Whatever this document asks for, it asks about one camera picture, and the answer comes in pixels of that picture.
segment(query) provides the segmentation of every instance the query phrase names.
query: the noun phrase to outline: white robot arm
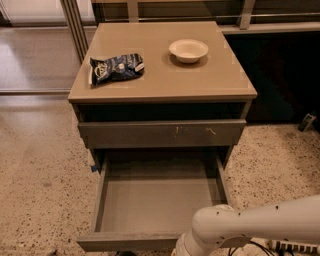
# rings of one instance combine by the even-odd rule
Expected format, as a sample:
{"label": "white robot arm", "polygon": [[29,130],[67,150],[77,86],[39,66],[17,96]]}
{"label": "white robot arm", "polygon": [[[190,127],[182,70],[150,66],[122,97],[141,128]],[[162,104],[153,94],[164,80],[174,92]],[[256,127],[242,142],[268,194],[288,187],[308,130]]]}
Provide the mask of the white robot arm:
{"label": "white robot arm", "polygon": [[252,237],[320,243],[320,195],[235,211],[228,205],[200,209],[192,229],[176,244],[177,256],[208,256],[218,248],[242,247]]}

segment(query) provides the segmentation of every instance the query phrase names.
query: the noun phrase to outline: glass door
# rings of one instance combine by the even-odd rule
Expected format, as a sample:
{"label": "glass door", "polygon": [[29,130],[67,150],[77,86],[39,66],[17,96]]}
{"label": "glass door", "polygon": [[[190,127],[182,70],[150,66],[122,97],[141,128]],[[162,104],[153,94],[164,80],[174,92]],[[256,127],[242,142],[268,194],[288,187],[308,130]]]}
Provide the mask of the glass door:
{"label": "glass door", "polygon": [[[76,2],[83,23],[95,24],[91,1]],[[60,0],[0,0],[0,7],[0,95],[68,93],[80,63]],[[88,41],[95,28],[86,29]]]}

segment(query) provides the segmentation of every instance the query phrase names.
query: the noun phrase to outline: snack bag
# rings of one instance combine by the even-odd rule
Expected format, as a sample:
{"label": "snack bag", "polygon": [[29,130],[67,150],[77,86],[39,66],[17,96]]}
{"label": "snack bag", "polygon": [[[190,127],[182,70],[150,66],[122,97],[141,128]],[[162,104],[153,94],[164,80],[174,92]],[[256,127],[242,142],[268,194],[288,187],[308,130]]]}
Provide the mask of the snack bag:
{"label": "snack bag", "polygon": [[137,54],[120,55],[106,60],[90,58],[90,83],[98,86],[111,81],[141,77],[144,70],[142,57]]}

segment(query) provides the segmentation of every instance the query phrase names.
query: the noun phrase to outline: bowl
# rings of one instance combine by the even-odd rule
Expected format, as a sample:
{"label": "bowl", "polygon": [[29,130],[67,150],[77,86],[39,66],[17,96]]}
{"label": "bowl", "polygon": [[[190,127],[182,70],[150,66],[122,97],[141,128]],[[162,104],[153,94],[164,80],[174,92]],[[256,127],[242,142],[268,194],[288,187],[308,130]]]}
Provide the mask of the bowl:
{"label": "bowl", "polygon": [[208,53],[208,46],[193,39],[182,39],[173,42],[169,51],[182,63],[195,63]]}

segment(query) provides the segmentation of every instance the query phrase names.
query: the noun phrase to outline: terrazzo floor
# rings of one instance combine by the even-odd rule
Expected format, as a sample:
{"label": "terrazzo floor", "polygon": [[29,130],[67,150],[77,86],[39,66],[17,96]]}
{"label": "terrazzo floor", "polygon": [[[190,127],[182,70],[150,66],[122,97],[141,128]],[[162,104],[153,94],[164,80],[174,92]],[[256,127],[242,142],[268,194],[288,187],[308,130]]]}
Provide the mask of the terrazzo floor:
{"label": "terrazzo floor", "polygon": [[[99,174],[67,96],[3,96],[0,123],[0,255],[113,256],[85,253],[75,241],[89,233]],[[235,209],[320,194],[320,134],[248,125],[225,175]],[[264,253],[246,246],[237,255]]]}

